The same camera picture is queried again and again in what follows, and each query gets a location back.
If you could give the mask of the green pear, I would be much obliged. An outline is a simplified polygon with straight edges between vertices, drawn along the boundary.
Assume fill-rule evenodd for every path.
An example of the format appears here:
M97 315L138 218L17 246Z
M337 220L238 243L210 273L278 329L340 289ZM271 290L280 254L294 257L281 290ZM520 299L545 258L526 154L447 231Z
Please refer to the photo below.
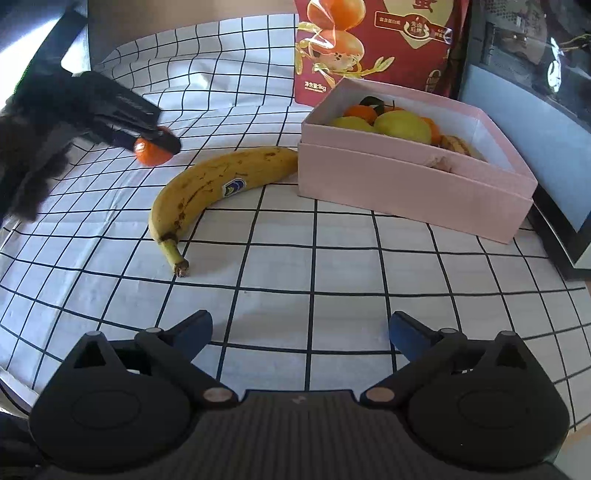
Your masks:
M374 128L378 133L413 141L430 144L432 131L429 124L413 112L406 110L393 110L380 115Z
M365 119L356 116L345 116L335 118L329 125L335 128L342 128L348 130L376 133L377 130L370 125Z

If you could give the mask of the short yellow banana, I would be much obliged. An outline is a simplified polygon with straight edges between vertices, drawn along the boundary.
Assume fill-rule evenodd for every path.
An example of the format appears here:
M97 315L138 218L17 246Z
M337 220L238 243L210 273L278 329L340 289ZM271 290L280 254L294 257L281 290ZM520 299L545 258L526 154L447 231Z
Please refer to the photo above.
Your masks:
M469 142L460 137L453 135L442 135L439 146L443 149L466 155L481 161L484 161L484 156Z

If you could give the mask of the orange tangerine with leaves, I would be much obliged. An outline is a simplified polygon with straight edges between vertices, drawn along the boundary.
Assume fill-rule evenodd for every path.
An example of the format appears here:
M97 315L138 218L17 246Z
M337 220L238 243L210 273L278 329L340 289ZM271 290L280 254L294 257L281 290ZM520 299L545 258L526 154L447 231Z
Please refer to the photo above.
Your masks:
M441 129L438 124L428 117L422 117L422 120L425 121L431 130L431 144L434 146L439 146L441 144L442 133Z

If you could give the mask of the red orange gift box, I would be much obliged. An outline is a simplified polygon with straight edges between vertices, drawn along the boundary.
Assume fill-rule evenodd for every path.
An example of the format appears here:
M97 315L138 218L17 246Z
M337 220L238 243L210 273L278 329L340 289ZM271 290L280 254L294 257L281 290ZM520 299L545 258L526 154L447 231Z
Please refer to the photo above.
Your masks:
M294 99L315 107L344 78L449 96L470 3L297 1Z

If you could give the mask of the pink cardboard box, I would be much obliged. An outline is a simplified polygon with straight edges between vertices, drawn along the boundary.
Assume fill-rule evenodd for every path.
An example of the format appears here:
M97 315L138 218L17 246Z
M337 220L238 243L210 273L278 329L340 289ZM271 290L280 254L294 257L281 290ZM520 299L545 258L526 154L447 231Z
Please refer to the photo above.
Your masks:
M368 95L434 120L443 133L467 141L480 158L329 124ZM538 186L518 150L482 109L370 80L339 82L301 123L297 153L301 196L500 243L513 239Z

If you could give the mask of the long yellow banana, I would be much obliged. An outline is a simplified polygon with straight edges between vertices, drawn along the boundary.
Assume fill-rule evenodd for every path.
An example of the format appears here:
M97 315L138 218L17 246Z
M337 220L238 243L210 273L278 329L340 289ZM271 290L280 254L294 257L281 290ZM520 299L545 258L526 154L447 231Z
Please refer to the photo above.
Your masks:
M286 147L235 151L193 165L159 192L152 203L149 234L177 277L189 262L178 241L192 222L212 204L242 191L263 187L297 173L297 152Z

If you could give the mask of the white black grid tablecloth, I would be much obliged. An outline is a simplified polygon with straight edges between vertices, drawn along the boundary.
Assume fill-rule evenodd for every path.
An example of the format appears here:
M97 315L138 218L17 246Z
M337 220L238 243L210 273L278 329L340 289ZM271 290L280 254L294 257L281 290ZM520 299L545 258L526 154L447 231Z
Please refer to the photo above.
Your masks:
M147 230L161 188L245 147L294 147L308 108L293 97L293 14L153 34L98 70L162 111L182 150L148 168L84 141L40 217L1 231L1 366L28 401L79 338L130 339L205 309L197 366L235 392L361 392L405 365L388 319L405 311L474 339L517 332L579 429L590 420L590 295L560 276L524 223L509 244L301 197L288 178L217 203L180 242L176 278Z

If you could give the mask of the orange tangerine with leaf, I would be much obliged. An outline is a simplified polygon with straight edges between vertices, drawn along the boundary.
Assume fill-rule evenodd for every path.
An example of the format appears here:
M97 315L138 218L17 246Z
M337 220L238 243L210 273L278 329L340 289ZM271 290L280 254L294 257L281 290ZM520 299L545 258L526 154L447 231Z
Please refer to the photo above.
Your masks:
M344 112L344 117L356 117L365 120L370 125L373 125L378 118L378 113L373 107L368 105L356 104Z

